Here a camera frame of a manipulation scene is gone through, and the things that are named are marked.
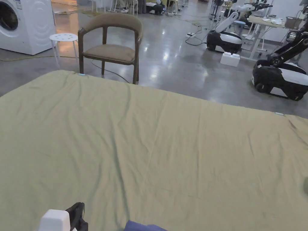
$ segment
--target power strip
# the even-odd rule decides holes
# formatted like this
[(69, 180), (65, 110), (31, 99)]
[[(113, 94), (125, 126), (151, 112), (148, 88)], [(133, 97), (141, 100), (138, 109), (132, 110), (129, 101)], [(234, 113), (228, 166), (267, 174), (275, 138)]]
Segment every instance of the power strip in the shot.
[(196, 34), (195, 34), (195, 33), (192, 33), (192, 32), (187, 33), (187, 35), (185, 35), (186, 38), (193, 38), (193, 37), (195, 37), (195, 36), (196, 36)]

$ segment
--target yellow cable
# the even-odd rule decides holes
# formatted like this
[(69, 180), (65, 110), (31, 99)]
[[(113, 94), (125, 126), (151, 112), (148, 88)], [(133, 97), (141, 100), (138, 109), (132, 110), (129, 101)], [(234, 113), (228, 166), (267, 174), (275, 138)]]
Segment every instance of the yellow cable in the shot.
[[(21, 58), (21, 59), (11, 59), (11, 60), (3, 60), (0, 59), (0, 61), (4, 61), (4, 62), (12, 62), (12, 61), (20, 61), (20, 60), (25, 60), (25, 59), (37, 59), (37, 58), (50, 58), (50, 57), (54, 57), (54, 56), (39, 56), (39, 57), (27, 57), (27, 58)], [(62, 58), (76, 58), (76, 57), (71, 57), (71, 56), (60, 56)]]

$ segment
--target blue fabric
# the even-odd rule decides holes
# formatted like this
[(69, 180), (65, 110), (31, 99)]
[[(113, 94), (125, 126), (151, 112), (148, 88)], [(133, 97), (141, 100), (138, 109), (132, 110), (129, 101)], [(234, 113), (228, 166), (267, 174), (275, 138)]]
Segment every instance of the blue fabric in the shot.
[(124, 231), (167, 231), (157, 225), (142, 225), (133, 221), (128, 221)]

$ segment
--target chair backrest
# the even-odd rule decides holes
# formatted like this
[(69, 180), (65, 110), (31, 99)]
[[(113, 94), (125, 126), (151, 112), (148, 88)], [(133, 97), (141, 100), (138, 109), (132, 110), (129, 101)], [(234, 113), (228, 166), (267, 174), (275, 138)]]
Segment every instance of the chair backrest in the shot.
[(84, 34), (101, 27), (121, 27), (135, 31), (139, 36), (143, 34), (141, 21), (129, 14), (105, 13), (94, 17), (86, 26)]

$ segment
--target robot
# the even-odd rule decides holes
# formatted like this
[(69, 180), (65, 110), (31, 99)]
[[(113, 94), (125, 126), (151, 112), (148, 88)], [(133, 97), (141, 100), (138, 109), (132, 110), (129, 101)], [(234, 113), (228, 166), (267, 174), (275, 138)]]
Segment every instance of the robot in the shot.
[(147, 2), (146, 9), (147, 13), (152, 13), (155, 15), (161, 15), (165, 12), (165, 6), (160, 0), (156, 0), (157, 3)]
[[(303, 13), (308, 12), (308, 0), (300, 4)], [(294, 63), (286, 63), (308, 48), (308, 20), (301, 30), (288, 33), (285, 46), (259, 60), (253, 68), (252, 83), (261, 93), (290, 98), (299, 101), (308, 92), (308, 75)]]
[(242, 39), (236, 33), (226, 32), (225, 30), (234, 23), (241, 12), (252, 11), (255, 9), (252, 5), (244, 5), (245, 0), (233, 0), (234, 4), (230, 10), (234, 12), (223, 22), (221, 22), (215, 30), (211, 30), (207, 36), (207, 47), (209, 51), (220, 51), (237, 53), (241, 50)]

